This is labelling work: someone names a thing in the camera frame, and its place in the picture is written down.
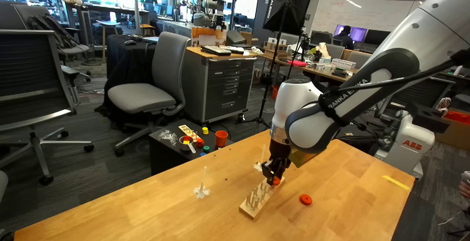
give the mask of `orange peg ring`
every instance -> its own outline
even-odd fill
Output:
[[[302,194],[299,199],[300,199],[300,202],[305,205],[312,204],[312,198],[308,196],[307,194]]]
[[[281,183],[281,180],[278,177],[274,177],[274,180],[272,181],[272,185],[278,186]]]

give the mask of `chair base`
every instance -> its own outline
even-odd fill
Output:
[[[51,136],[62,132],[61,136],[65,137],[68,136],[68,132],[65,130],[64,127],[59,128],[55,131],[53,131],[50,134],[45,135],[44,137],[37,137],[36,133],[34,132],[34,126],[32,126],[32,132],[30,132],[30,142],[29,143],[21,143],[21,142],[15,142],[15,143],[0,143],[0,146],[22,146],[20,149],[18,149],[15,152],[9,153],[7,156],[2,158],[0,160],[0,168],[4,167],[7,164],[12,163],[13,161],[19,159],[22,156],[25,156],[27,154],[28,149],[33,149],[33,151],[37,155],[37,159],[39,160],[39,164],[42,169],[42,173],[44,176],[40,179],[40,183],[43,185],[47,185],[51,183],[54,178],[50,175],[49,173],[49,168],[47,167],[47,162],[46,158],[44,156],[44,153],[42,151],[42,145],[85,145],[84,150],[87,152],[91,152],[94,149],[94,145],[92,141],[67,141],[67,140],[46,140],[47,138],[50,138]]]
[[[156,124],[159,124],[162,120],[163,120],[163,118],[158,119],[158,121],[156,121],[156,122],[149,121],[147,126],[145,126],[143,124],[130,124],[130,123],[124,124],[124,126],[140,128],[140,130],[138,132],[132,134],[130,137],[128,137],[128,138],[124,139],[123,141],[119,142],[118,144],[116,144],[114,146],[114,154],[116,154],[116,156],[122,156],[124,154],[124,150],[122,148],[125,145],[127,145],[127,144],[131,143],[132,141],[134,141],[136,139],[139,139],[139,138],[141,138],[145,135],[153,133],[154,131],[156,131],[156,129],[160,129],[161,127],[156,126]]]

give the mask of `whiteboard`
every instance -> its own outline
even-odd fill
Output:
[[[319,0],[311,30],[335,32],[336,25],[392,31],[405,19],[412,1]]]

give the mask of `franka emika robot arm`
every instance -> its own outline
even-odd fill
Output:
[[[308,80],[282,83],[272,118],[271,157],[262,164],[267,182],[289,167],[291,147],[319,154],[339,128],[387,96],[451,66],[470,67],[469,4],[426,0],[337,89],[321,94]]]

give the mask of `orange cup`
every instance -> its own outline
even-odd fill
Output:
[[[215,145],[217,147],[224,147],[227,142],[228,133],[224,130],[215,132]]]

